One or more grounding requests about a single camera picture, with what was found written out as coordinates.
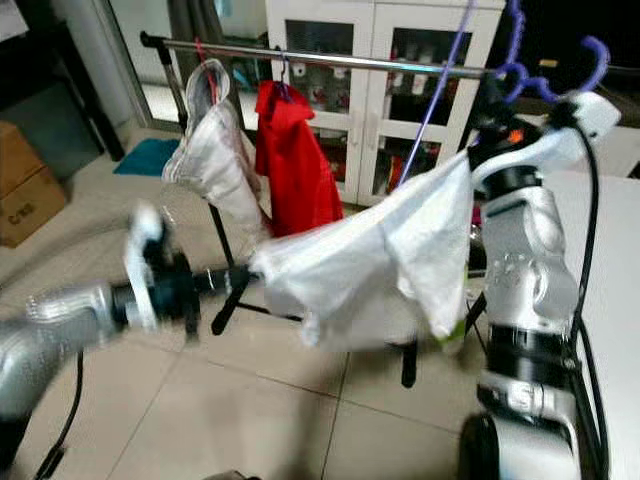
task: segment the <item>metal rail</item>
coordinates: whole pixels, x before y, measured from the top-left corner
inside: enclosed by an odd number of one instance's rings
[[[166,37],[140,34],[140,40],[145,47],[158,48],[163,46],[169,50],[195,52],[196,44],[173,40]],[[350,55],[337,55],[326,53],[296,52],[288,50],[271,50],[265,48],[237,47],[231,45],[216,45],[203,43],[202,48],[213,55],[227,57],[260,58],[264,60],[282,60],[289,62],[302,62],[331,67],[357,68],[363,70],[379,70],[385,72],[424,73],[428,75],[440,75],[444,69],[442,65],[422,65],[415,62],[397,62],[394,60],[380,60],[369,57],[352,57]],[[452,67],[449,76],[455,78],[480,79],[488,70],[472,67]]]

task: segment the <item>robotic arm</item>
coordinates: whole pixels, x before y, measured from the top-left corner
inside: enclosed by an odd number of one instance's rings
[[[179,321],[194,339],[199,296],[228,294],[246,284],[247,267],[193,274],[183,254],[170,252],[160,215],[141,205],[125,251],[130,283],[92,283],[29,300],[26,313],[0,322],[0,478],[17,452],[31,413],[50,382],[78,353],[107,344],[125,328]]]
[[[542,130],[494,117],[469,148],[474,186],[488,200],[482,217],[490,335],[477,387],[486,411],[465,423],[459,478],[581,478],[575,382],[582,377],[569,341],[579,291],[541,176],[584,154],[579,134],[563,124],[596,142],[619,117],[603,98],[580,93],[558,105]],[[590,408],[581,419],[589,428]]]

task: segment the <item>white towel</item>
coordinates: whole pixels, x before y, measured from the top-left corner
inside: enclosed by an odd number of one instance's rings
[[[251,269],[269,308],[303,314],[303,340],[332,350],[446,339],[462,318],[472,188],[466,152],[357,215],[263,243]]]

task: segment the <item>red garment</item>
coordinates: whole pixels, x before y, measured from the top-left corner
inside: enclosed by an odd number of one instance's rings
[[[282,97],[278,83],[262,82],[256,104],[256,171],[269,177],[276,237],[342,218],[331,168],[306,122],[313,111],[298,91],[286,88],[291,102]]]

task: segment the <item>clothes rack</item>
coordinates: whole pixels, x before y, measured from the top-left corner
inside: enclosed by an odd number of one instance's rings
[[[395,60],[382,60],[369,57],[354,57],[350,55],[337,55],[337,54],[324,54],[324,53],[311,53],[311,52],[296,52],[285,50],[273,50],[266,48],[253,48],[253,47],[239,47],[232,45],[217,45],[195,42],[186,42],[181,40],[174,40],[171,38],[149,35],[146,32],[140,32],[140,41],[143,46],[147,48],[153,48],[156,50],[160,63],[164,68],[165,75],[167,77],[167,83],[171,90],[171,95],[178,108],[178,123],[184,132],[187,127],[187,109],[182,98],[182,92],[180,89],[180,83],[173,67],[173,62],[170,50],[176,51],[189,51],[196,52],[198,48],[202,48],[207,53],[212,55],[226,56],[226,57],[246,57],[263,60],[284,60],[295,61],[308,64],[324,65],[331,67],[344,67],[353,69],[365,69],[365,70],[378,70],[386,72],[403,72],[403,73],[422,73],[433,76],[441,75],[444,67],[442,65],[423,65],[415,62],[398,62]],[[469,78],[479,80],[482,76],[490,72],[490,70],[483,68],[470,68],[470,67],[453,67],[449,70],[449,77],[451,78]],[[231,248],[229,247],[229,240],[227,239],[222,218],[218,209],[209,205],[211,216],[222,244],[222,250],[226,261],[230,267],[235,264]],[[220,310],[216,318],[211,324],[211,330],[214,335],[220,335],[225,326],[227,325],[231,315],[235,308],[244,308],[246,310],[252,310],[255,312],[265,313],[273,315],[269,310],[257,305],[251,305],[240,301],[244,287],[240,290],[234,291],[228,297],[224,307]],[[290,320],[300,321],[299,317],[288,316]],[[407,345],[397,346],[403,354],[402,362],[402,384],[410,388],[415,382],[416,378],[416,359],[417,359],[417,343],[412,342]]]

